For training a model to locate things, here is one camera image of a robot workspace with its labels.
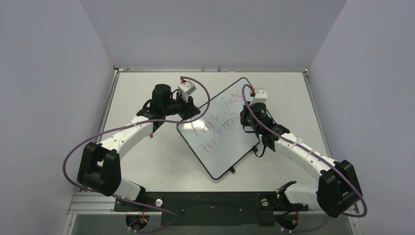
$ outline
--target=metal frame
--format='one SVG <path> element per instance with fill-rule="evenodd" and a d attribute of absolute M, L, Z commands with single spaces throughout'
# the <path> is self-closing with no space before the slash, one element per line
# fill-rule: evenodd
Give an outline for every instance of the metal frame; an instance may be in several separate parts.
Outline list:
<path fill-rule="evenodd" d="M 321 124 L 316 105 L 311 94 L 309 81 L 307 77 L 307 70 L 238 70 L 238 72 L 302 72 L 304 77 L 304 82 L 307 87 L 307 91 L 310 95 L 311 103 L 313 105 L 314 113 L 317 118 L 320 132 L 322 134 L 324 146 L 327 151 L 327 156 L 331 158 L 331 153 L 328 147 L 327 139 Z M 105 128 L 107 122 L 108 113 L 111 108 L 111 103 L 114 97 L 116 85 L 118 83 L 119 73 L 120 72 L 234 72 L 233 70 L 222 70 L 222 69 L 150 69 L 150 68 L 119 68 L 115 70 L 113 82 L 111 84 L 110 92 L 108 95 L 108 100 L 106 103 L 105 111 L 101 120 L 99 127 L 99 132 L 102 132 Z M 106 197 L 99 193 L 93 192 L 76 192 L 73 194 L 72 201 L 70 203 L 68 214 L 65 220 L 64 228 L 62 235 L 70 235 L 72 233 L 73 226 L 75 224 L 77 214 L 141 214 L 141 211 L 132 211 L 132 212 L 116 212 L 114 211 L 115 198 Z M 357 207 L 350 208 L 346 211 L 347 213 L 357 214 Z M 324 213 L 320 208 L 310 208 L 309 211 L 304 211 L 306 214 L 322 214 Z M 161 212 L 148 211 L 145 212 L 148 215 L 161 215 Z M 354 235 L 362 235 L 363 231 L 358 218 L 349 217 L 349 222 L 351 229 Z"/>

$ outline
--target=white table surface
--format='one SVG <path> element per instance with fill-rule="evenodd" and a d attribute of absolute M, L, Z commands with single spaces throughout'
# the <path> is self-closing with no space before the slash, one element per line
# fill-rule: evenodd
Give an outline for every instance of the white table surface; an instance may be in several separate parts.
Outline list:
<path fill-rule="evenodd" d="M 311 99 L 300 72 L 121 72 L 105 130 L 126 125 L 151 98 L 156 84 L 175 89 L 180 76 L 198 79 L 213 97 L 240 77 L 268 94 L 267 108 L 277 123 L 326 155 Z M 195 105 L 207 101 L 204 90 L 192 94 Z M 179 116 L 168 119 L 180 120 Z M 144 138 L 121 162 L 122 177 L 147 191 L 273 191 L 291 180 L 315 184 L 302 168 L 269 149 L 262 158 L 250 152 L 219 180 L 212 179 L 182 139 L 176 125 L 165 123 L 154 137 Z"/>

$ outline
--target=screw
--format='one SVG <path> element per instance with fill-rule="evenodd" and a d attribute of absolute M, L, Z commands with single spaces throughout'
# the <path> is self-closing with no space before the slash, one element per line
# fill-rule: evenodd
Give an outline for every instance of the screw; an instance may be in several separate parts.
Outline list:
<path fill-rule="evenodd" d="M 263 206 L 263 207 L 266 207 L 266 206 L 268 206 L 268 200 L 267 199 L 262 199 L 261 200 L 261 205 Z"/>

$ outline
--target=black whiteboard frame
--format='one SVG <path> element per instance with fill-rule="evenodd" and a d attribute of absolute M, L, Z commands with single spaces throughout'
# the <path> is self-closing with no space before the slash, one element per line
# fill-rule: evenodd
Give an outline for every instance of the black whiteboard frame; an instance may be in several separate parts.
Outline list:
<path fill-rule="evenodd" d="M 242 79 L 245 79 L 247 82 L 248 82 L 248 84 L 252 87 L 252 85 L 251 85 L 251 83 L 249 82 L 249 80 L 246 78 L 246 77 L 241 77 L 241 78 L 239 78 L 238 80 L 236 80 L 235 82 L 233 82 L 232 84 L 230 84 L 228 87 L 226 87 L 223 91 L 221 91 L 221 92 L 219 92 L 217 95 L 215 95 L 213 98 L 211 98 L 210 100 L 212 101 L 213 99 L 215 99 L 217 96 L 219 96 L 220 94 L 222 94 L 223 92 L 225 92 L 227 89 L 229 89 L 231 86 L 233 86 L 235 83 L 237 83 L 237 82 L 239 82 L 240 80 L 242 80 Z M 203 106 L 205 106 L 205 105 L 207 105 L 207 102 L 206 103 L 204 103 L 203 105 L 201 105 L 200 107 L 199 107 L 199 109 L 200 108 L 202 108 Z M 189 146 L 189 148 L 190 148 L 190 150 L 192 150 L 192 152 L 193 152 L 193 154 L 197 157 L 197 159 L 200 161 L 200 163 L 202 164 L 202 166 L 203 166 L 203 168 L 207 171 L 207 173 L 209 174 L 209 176 L 212 178 L 212 179 L 214 179 L 214 180 L 219 180 L 226 172 L 228 172 L 230 169 L 232 169 L 233 168 L 233 166 L 235 166 L 243 157 L 245 157 L 251 150 L 252 150 L 252 148 L 248 151 L 248 152 L 246 152 L 244 155 L 242 155 L 242 157 L 241 158 L 239 158 L 239 160 L 238 161 L 236 161 L 235 162 L 235 164 L 233 164 L 231 167 L 229 167 L 229 169 L 228 170 L 226 170 L 225 172 L 223 172 L 223 174 L 222 175 L 220 175 L 218 178 L 214 178 L 211 174 L 210 174 L 210 172 L 208 171 L 208 169 L 205 167 L 205 165 L 203 164 L 203 162 L 200 160 L 200 158 L 199 158 L 199 156 L 197 156 L 197 154 L 196 154 L 196 152 L 193 150 L 193 148 L 190 146 L 190 144 L 187 142 L 187 140 L 186 140 L 186 138 L 184 138 L 184 136 L 182 135 L 182 133 L 180 132 L 180 130 L 179 130 L 179 124 L 177 124 L 176 125 L 176 129 L 177 129 L 177 131 L 179 132 L 179 134 L 180 134 L 180 136 L 182 136 L 182 138 L 183 138 L 183 140 L 186 142 L 186 144 L 187 144 L 187 146 Z"/>

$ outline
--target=white connector housing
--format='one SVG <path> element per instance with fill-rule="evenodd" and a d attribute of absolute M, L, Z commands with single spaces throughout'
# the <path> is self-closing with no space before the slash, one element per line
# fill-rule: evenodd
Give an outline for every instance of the white connector housing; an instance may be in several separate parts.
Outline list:
<path fill-rule="evenodd" d="M 196 86 L 189 80 L 183 83 L 180 83 L 177 87 L 182 94 L 182 98 L 186 102 L 189 99 L 189 95 L 191 95 L 196 90 Z"/>
<path fill-rule="evenodd" d="M 317 187 L 313 185 L 295 183 L 289 186 L 284 194 L 292 204 L 301 203 L 307 204 L 309 207 L 319 207 L 317 190 Z"/>
<path fill-rule="evenodd" d="M 118 197 L 124 197 L 125 199 L 134 201 L 137 199 L 140 191 L 141 191 L 141 188 L 139 185 L 134 184 L 133 182 L 122 178 L 121 183 L 119 184 L 114 195 Z"/>
<path fill-rule="evenodd" d="M 267 98 L 267 92 L 263 88 L 255 88 L 255 96 L 249 105 L 251 106 L 255 103 L 265 104 L 265 102 L 267 102 Z"/>

